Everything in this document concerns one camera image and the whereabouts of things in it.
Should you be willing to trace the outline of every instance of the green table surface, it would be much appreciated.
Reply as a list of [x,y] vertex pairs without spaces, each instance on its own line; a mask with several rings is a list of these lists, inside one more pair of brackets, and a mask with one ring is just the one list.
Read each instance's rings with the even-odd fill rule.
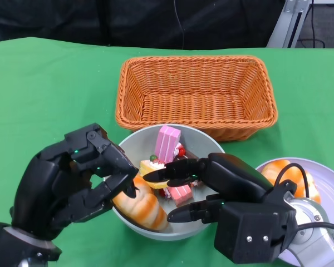
[[[222,144],[223,149],[254,167],[292,156],[334,170],[334,50],[168,51],[17,39],[0,42],[0,221],[10,222],[17,185],[39,150],[93,122],[117,143],[130,134],[114,116],[120,67],[128,58],[147,55],[261,58],[269,70],[279,120],[247,141]],[[67,227],[54,241],[63,254],[52,265],[234,266],[214,249],[214,233],[212,225],[182,241],[150,240],[111,211]],[[287,265],[276,261],[248,266]]]

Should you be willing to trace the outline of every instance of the cable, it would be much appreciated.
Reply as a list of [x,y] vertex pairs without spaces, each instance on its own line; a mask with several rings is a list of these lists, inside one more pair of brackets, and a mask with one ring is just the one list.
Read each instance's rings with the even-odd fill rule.
[[[325,48],[325,42],[320,40],[320,39],[315,39],[316,42],[319,42],[319,43],[322,43],[323,47],[322,48]],[[301,42],[302,46],[304,48],[306,48],[306,46],[304,45],[303,41],[313,41],[313,38],[309,38],[309,39],[298,39],[298,42]]]
[[182,31],[182,50],[184,50],[184,30],[182,27],[182,24],[179,21],[178,13],[177,13],[177,8],[176,8],[176,0],[173,0],[173,5],[174,5],[174,13],[176,14],[176,18],[179,24],[179,28]]
[[308,224],[301,224],[295,230],[296,232],[301,230],[306,230],[310,228],[329,228],[334,230],[334,224],[330,222],[320,221],[320,222],[310,222]]
[[308,14],[309,14],[310,11],[312,11],[312,13],[311,13],[311,27],[312,27],[313,38],[311,38],[311,39],[298,39],[297,41],[300,41],[304,48],[307,48],[307,47],[304,45],[303,41],[313,41],[313,48],[316,48],[316,42],[320,42],[320,43],[323,44],[323,48],[325,48],[325,42],[320,40],[320,39],[317,39],[316,34],[315,34],[315,28],[314,28],[314,0],[312,0],[312,2],[311,2],[310,7],[307,10],[306,16],[304,17],[304,20],[307,19]]
[[306,171],[303,169],[303,167],[298,164],[298,163],[290,163],[288,164],[286,167],[284,167],[280,173],[278,174],[277,178],[276,178],[276,181],[274,182],[274,186],[277,186],[279,185],[279,182],[281,181],[281,178],[282,176],[284,175],[284,173],[291,167],[297,167],[299,168],[299,170],[301,171],[302,173],[302,176],[303,176],[303,180],[304,180],[304,189],[306,190],[306,198],[310,198],[310,189],[309,189],[309,186],[308,186],[308,179],[307,179],[307,175],[306,175]]
[[312,25],[312,33],[313,33],[313,48],[316,48],[316,34],[314,31],[314,0],[312,0],[312,13],[311,13],[311,25]]

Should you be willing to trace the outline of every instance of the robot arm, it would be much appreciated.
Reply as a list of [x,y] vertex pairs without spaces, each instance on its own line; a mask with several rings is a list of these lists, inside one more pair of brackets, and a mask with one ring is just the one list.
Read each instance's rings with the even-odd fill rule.
[[168,181],[169,186],[198,179],[218,192],[171,211],[168,220],[218,223],[214,247],[232,262],[270,263],[288,249],[302,267],[334,266],[334,231],[326,229],[334,225],[319,204],[294,198],[297,185],[292,181],[274,187],[254,168],[228,154],[209,154],[165,167],[144,179]]
[[[132,180],[137,172],[98,124],[68,133],[43,149],[19,183],[11,225],[0,223],[0,266],[57,260],[61,250],[51,240],[70,223],[109,211],[119,192],[135,197]],[[109,178],[92,189],[93,174]]]

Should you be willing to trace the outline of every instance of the toy croissant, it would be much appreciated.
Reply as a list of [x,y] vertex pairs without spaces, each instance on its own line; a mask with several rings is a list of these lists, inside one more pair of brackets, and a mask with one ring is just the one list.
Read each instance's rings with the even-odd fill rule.
[[[276,160],[267,164],[261,174],[267,178],[267,180],[274,185],[278,174],[286,167],[290,162],[288,160]],[[321,198],[314,182],[312,175],[306,171],[308,187],[310,191],[310,199],[319,203]],[[297,184],[297,191],[294,194],[295,197],[306,197],[306,190],[304,188],[304,180],[301,171],[297,167],[289,168],[282,176],[280,182],[284,180],[291,180]]]
[[126,216],[138,224],[151,230],[164,230],[167,225],[167,214],[158,203],[151,187],[138,174],[134,178],[136,198],[131,199],[120,192],[112,201],[116,207]]

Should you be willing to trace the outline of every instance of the orange wicker basket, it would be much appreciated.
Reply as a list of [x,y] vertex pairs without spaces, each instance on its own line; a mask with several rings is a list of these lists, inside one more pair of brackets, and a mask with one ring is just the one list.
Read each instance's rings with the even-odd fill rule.
[[278,112],[259,58],[140,57],[122,66],[115,116],[132,131],[177,123],[233,141],[274,125]]

